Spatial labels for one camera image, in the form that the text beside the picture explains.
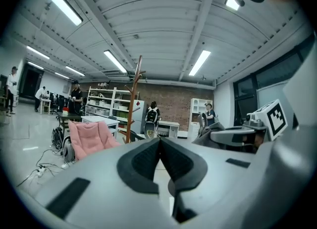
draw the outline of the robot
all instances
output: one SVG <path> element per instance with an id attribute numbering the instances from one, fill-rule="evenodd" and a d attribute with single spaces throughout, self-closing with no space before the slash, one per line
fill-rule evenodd
<path id="1" fill-rule="evenodd" d="M 316 57 L 315 44 L 284 88 L 297 129 L 284 131 L 287 121 L 274 101 L 249 114 L 243 126 L 215 123 L 194 143 L 154 138 L 95 153 L 59 173 L 35 200 L 18 195 L 50 228 L 270 228 L 316 169 L 317 92 L 305 89 L 317 83 Z M 243 146 L 259 133 L 263 143 L 255 154 L 212 147 Z M 172 217 L 153 182 L 159 159 L 175 185 Z"/>

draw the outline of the man in white shirt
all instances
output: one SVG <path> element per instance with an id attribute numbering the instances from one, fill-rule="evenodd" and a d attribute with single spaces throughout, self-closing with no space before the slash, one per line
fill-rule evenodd
<path id="1" fill-rule="evenodd" d="M 15 86 L 16 86 L 16 72 L 17 72 L 17 67 L 12 67 L 11 74 L 9 75 L 7 81 L 6 81 L 6 86 L 5 86 L 5 107 L 8 108 L 9 106 L 9 101 L 10 101 L 10 112 L 8 112 L 6 115 L 11 116 L 15 114 L 13 112 L 12 107 L 13 107 L 13 94 L 15 93 Z"/>
<path id="2" fill-rule="evenodd" d="M 43 97 L 45 94 L 45 86 L 40 88 L 35 94 L 35 112 L 38 112 L 38 108 L 40 105 L 40 97 Z"/>

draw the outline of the doorway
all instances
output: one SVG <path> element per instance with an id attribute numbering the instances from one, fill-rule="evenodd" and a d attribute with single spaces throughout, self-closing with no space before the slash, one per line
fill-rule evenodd
<path id="1" fill-rule="evenodd" d="M 40 74 L 29 69 L 26 73 L 23 95 L 25 97 L 34 97 Z"/>

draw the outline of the wooden coat rack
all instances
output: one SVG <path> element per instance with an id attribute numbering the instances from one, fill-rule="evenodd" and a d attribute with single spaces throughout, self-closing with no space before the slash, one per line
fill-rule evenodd
<path id="1" fill-rule="evenodd" d="M 134 123 L 134 120 L 132 120 L 132 113 L 135 112 L 136 110 L 139 110 L 140 107 L 136 108 L 133 110 L 133 104 L 134 104 L 134 98 L 137 93 L 137 85 L 139 79 L 142 77 L 142 73 L 145 73 L 145 71 L 140 72 L 141 68 L 141 63 L 142 63 L 142 56 L 139 58 L 139 62 L 137 65 L 137 69 L 135 70 L 135 77 L 133 81 L 133 87 L 130 89 L 128 86 L 125 85 L 125 88 L 130 92 L 131 94 L 131 99 L 130 99 L 130 107 L 129 107 L 129 114 L 128 114 L 128 123 L 127 123 L 127 132 L 120 131 L 123 135 L 125 135 L 125 139 L 123 137 L 123 141 L 125 144 L 130 143 L 130 134 L 131 134 L 131 124 Z"/>

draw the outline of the white shirt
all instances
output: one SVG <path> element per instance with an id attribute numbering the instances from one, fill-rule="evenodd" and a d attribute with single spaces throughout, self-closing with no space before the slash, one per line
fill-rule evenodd
<path id="1" fill-rule="evenodd" d="M 43 87 L 42 88 L 40 88 L 37 92 L 36 92 L 36 94 L 35 94 L 35 98 L 37 98 L 38 100 L 40 99 L 40 96 L 41 95 L 44 95 L 45 94 L 45 92 L 44 92 L 44 89 L 43 89 Z"/>
<path id="2" fill-rule="evenodd" d="M 16 74 L 12 75 L 10 74 L 8 79 L 6 80 L 6 85 L 9 87 L 9 90 L 13 93 L 15 91 L 15 86 L 13 85 L 14 82 L 16 82 Z"/>

